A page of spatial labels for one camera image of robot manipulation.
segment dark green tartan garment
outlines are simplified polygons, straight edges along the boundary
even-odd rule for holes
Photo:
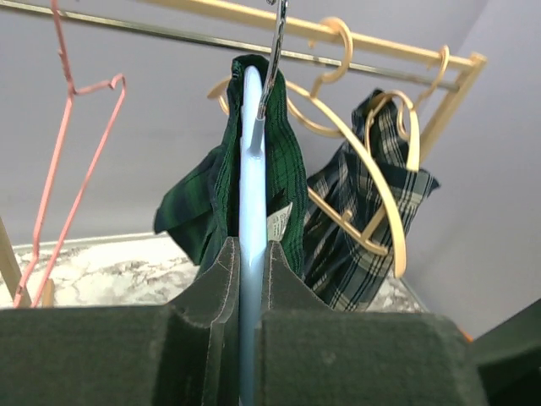
[[[268,62],[258,55],[233,59],[227,87],[229,119],[221,144],[170,189],[156,212],[154,232],[166,231],[199,265],[199,273],[214,262],[226,237],[238,236],[240,138],[244,70],[255,66],[264,79]],[[303,157],[287,121],[286,83],[278,72],[265,120],[267,215],[292,204],[281,241],[291,269],[302,274],[303,220],[308,204]]]
[[[352,131],[365,142],[368,106],[382,91],[376,89],[352,112]],[[388,101],[376,114],[370,131],[372,156],[391,188],[407,233],[418,208],[440,187],[434,176],[406,169],[409,144],[398,135],[398,109]],[[366,165],[349,142],[342,143],[331,161],[310,176],[308,185],[339,213],[353,214],[351,224],[363,230],[382,205]],[[304,225],[304,282],[334,310],[368,309],[394,259],[391,230],[385,219],[371,240],[389,249],[388,255],[366,250],[310,201]]]

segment gray wall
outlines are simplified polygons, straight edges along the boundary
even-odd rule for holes
[[[41,0],[39,4],[48,4]],[[264,0],[244,0],[270,9]],[[408,238],[407,281],[431,310],[450,315],[473,335],[486,331],[541,294],[536,179],[541,139],[537,108],[541,7],[521,0],[291,1],[290,15],[317,21],[338,15],[364,34],[489,57],[472,94],[426,163],[443,187]],[[61,1],[66,9],[270,44],[271,33],[121,0]],[[206,92],[228,74],[235,52],[65,25],[79,85],[124,72],[129,94],[96,169],[70,238],[150,231],[163,193],[221,138],[225,124]],[[288,37],[286,49],[307,52]],[[0,13],[0,213],[15,244],[29,243],[43,181],[62,115],[65,84],[51,21]],[[317,46],[340,58],[340,47]],[[424,72],[357,52],[355,61]],[[321,69],[284,62],[292,81],[310,87]],[[375,86],[421,89],[349,74],[322,98],[345,120]],[[321,116],[295,95],[298,106]],[[104,92],[77,101],[44,240],[57,237],[98,137],[115,102]],[[426,121],[435,102],[427,106]],[[295,123],[308,172],[321,167],[336,141]]]
[[[490,0],[464,41],[489,63],[426,162],[443,187],[408,237],[407,281],[474,336],[541,297],[540,20],[539,2]]]

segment label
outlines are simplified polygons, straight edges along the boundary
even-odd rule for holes
[[[267,236],[269,241],[281,241],[286,233],[287,222],[291,216],[293,203],[267,217]]]

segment white marble countertop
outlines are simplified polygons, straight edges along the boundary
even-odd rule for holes
[[[29,251],[16,250],[23,271],[31,259]],[[41,251],[28,283],[34,295],[50,250]],[[111,306],[162,304],[179,295],[194,279],[198,267],[169,238],[93,244],[65,249],[52,270],[55,306]],[[8,290],[0,278],[0,307],[11,307]],[[403,284],[388,277],[372,311],[421,311]]]

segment clothes rod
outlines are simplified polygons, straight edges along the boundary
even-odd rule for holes
[[[248,25],[264,30],[274,30],[276,14],[259,8],[247,7],[242,4],[223,0],[136,0],[140,3],[154,4],[165,8],[204,15],[212,19],[220,19],[236,24]],[[302,37],[317,42],[331,44],[342,43],[340,36],[326,25],[313,23],[304,19],[288,17],[285,27],[286,34]],[[364,36],[352,32],[353,47],[357,50],[372,52],[387,57],[400,58],[405,61],[422,63],[432,66],[439,64],[441,55],[430,49],[413,47],[399,42],[382,40],[373,36]],[[455,55],[449,56],[448,69],[458,69],[467,72],[473,68],[473,61]]]
[[[27,14],[41,18],[51,18],[52,11],[49,8],[35,6],[32,4],[10,2],[0,0],[0,10],[16,14]],[[202,34],[196,34],[192,32],[171,30],[168,28],[159,27],[156,25],[146,25],[141,23],[135,23],[131,21],[122,21],[118,19],[109,19],[98,17],[94,15],[75,13],[71,11],[60,11],[60,15],[65,21],[78,24],[89,25],[101,28],[107,28],[109,30],[116,30],[122,32],[130,32],[133,34],[139,34],[142,36],[150,36],[155,38],[168,39],[173,41],[188,42],[197,45],[205,45],[208,47],[217,47],[222,49],[230,49],[240,52],[252,52],[269,55],[271,49],[269,47],[262,47],[255,44],[248,44],[246,42],[227,40],[224,38],[216,38],[213,36],[205,36]],[[296,62],[311,63],[319,66],[334,67],[337,68],[341,65],[341,61],[331,58],[316,57],[307,53],[293,52],[293,51],[281,51],[281,57]],[[350,63],[349,71],[366,74],[374,77],[382,77],[394,80],[400,80],[403,82],[410,82],[417,85],[430,86],[434,82],[434,78],[429,76],[422,76],[418,74],[408,74],[393,69],[377,68],[368,65],[362,65],[360,63]],[[453,82],[441,81],[438,84],[441,89],[449,91],[458,91],[458,86]]]

